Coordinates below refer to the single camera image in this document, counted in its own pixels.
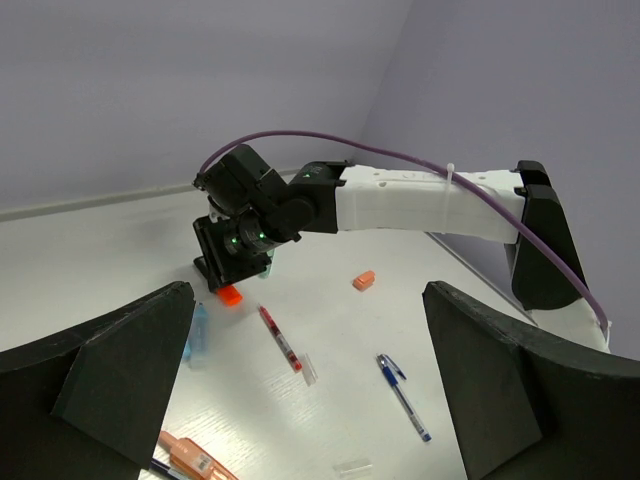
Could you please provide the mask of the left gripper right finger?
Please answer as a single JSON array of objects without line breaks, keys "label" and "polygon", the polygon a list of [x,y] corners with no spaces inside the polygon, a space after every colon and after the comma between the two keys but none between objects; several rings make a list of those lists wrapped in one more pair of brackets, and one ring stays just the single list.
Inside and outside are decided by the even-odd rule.
[{"label": "left gripper right finger", "polygon": [[636,479],[639,363],[494,310],[443,281],[423,303],[470,479]]}]

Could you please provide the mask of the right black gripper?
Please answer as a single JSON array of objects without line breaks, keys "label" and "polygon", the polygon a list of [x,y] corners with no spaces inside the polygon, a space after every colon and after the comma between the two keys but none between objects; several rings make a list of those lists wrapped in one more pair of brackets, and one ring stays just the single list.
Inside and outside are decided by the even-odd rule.
[{"label": "right black gripper", "polygon": [[312,200],[289,198],[283,178],[246,144],[198,173],[194,186],[211,207],[193,228],[202,251],[194,264],[212,293],[263,272],[267,252],[300,240],[317,213]]}]

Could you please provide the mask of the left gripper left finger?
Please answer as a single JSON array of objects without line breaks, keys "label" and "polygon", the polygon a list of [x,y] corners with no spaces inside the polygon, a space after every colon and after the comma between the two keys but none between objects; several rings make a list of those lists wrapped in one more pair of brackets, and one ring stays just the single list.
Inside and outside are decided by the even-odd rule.
[{"label": "left gripper left finger", "polygon": [[173,282],[1,354],[4,479],[136,479],[149,468],[191,327]]}]

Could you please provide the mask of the black orange-capped highlighter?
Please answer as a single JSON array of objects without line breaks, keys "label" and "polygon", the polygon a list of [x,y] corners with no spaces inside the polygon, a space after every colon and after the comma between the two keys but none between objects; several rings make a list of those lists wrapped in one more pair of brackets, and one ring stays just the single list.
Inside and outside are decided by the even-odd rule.
[{"label": "black orange-capped highlighter", "polygon": [[216,290],[215,295],[227,307],[233,307],[243,301],[243,295],[233,285]]}]

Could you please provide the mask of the light blue highlighter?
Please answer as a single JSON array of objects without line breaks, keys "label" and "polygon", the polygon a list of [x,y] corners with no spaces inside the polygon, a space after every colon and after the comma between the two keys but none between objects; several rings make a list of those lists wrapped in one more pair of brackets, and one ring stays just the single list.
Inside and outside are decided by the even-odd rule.
[{"label": "light blue highlighter", "polygon": [[194,308],[190,331],[183,349],[182,361],[191,369],[204,366],[208,351],[209,314],[205,306],[198,302]]}]

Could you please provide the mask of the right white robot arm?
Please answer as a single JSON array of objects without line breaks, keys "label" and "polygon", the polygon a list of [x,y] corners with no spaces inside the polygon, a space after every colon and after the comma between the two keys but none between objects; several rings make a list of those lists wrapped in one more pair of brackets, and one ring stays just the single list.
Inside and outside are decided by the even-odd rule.
[{"label": "right white robot arm", "polygon": [[540,328],[600,351],[609,323],[586,286],[564,209],[544,167],[460,173],[312,162],[283,179],[249,145],[194,181],[210,211],[193,227],[210,290],[265,272],[270,252],[305,232],[374,229],[454,234],[505,247],[512,292]]}]

